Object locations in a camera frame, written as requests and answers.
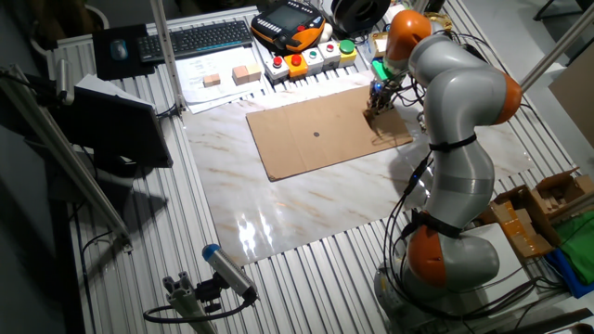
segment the paper sheet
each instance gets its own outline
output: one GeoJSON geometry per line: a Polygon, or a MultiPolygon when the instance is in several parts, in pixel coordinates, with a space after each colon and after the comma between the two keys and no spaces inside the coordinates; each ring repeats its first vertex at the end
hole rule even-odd
{"type": "Polygon", "coordinates": [[[257,82],[235,85],[232,76],[233,68],[254,62],[252,51],[244,47],[176,61],[182,93],[192,112],[220,106],[257,89],[257,82]],[[204,87],[204,77],[216,73],[221,78],[221,84],[204,87]]]}

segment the mouse pad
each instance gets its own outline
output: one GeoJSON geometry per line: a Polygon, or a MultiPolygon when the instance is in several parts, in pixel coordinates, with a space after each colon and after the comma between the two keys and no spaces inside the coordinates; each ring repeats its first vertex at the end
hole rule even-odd
{"type": "Polygon", "coordinates": [[[141,64],[136,39],[147,35],[147,27],[138,24],[130,27],[107,29],[93,33],[93,48],[97,77],[102,80],[116,80],[155,72],[152,64],[141,64]],[[114,40],[123,39],[128,49],[128,58],[114,60],[111,57],[110,44],[114,40]]]}

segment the green object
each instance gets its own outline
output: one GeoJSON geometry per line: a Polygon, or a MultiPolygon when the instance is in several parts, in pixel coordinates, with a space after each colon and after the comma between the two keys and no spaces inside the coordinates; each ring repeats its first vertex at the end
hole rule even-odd
{"type": "Polygon", "coordinates": [[[389,78],[392,78],[392,74],[390,71],[388,71],[388,69],[383,67],[383,62],[381,61],[373,60],[371,62],[371,69],[380,81],[385,81],[389,78]]]}
{"type": "Polygon", "coordinates": [[[352,54],[355,51],[355,43],[349,40],[343,40],[341,41],[340,49],[344,54],[352,54]]]}
{"type": "Polygon", "coordinates": [[[585,212],[555,229],[561,237],[559,247],[575,275],[584,285],[594,282],[594,211],[585,212]]]}

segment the cardboard box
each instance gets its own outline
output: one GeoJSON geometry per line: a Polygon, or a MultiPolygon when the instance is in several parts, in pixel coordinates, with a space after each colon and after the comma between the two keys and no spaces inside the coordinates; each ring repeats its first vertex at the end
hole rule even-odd
{"type": "Polygon", "coordinates": [[[594,183],[589,176],[571,176],[576,170],[547,177],[532,190],[532,196],[550,220],[563,214],[564,211],[559,210],[572,201],[594,192],[594,183]]]}
{"type": "Polygon", "coordinates": [[[559,235],[527,186],[518,186],[497,196],[480,219],[485,224],[500,224],[511,246],[524,259],[545,255],[561,244],[559,235]]]}
{"type": "Polygon", "coordinates": [[[369,128],[363,111],[369,88],[359,87],[246,115],[270,181],[314,171],[412,141],[396,109],[369,128]]]}

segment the marble surface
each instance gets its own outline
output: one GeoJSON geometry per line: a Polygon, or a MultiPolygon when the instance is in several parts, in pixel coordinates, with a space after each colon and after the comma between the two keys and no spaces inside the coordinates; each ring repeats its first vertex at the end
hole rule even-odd
{"type": "MultiPolygon", "coordinates": [[[[219,242],[239,265],[388,216],[429,151],[416,121],[420,106],[396,105],[412,143],[276,182],[266,177],[246,121],[248,112],[368,86],[371,78],[358,73],[184,117],[219,242]]],[[[497,179],[534,167],[507,124],[476,133],[497,179]]],[[[431,171],[423,176],[409,206],[423,204],[431,179],[431,171]]]]}

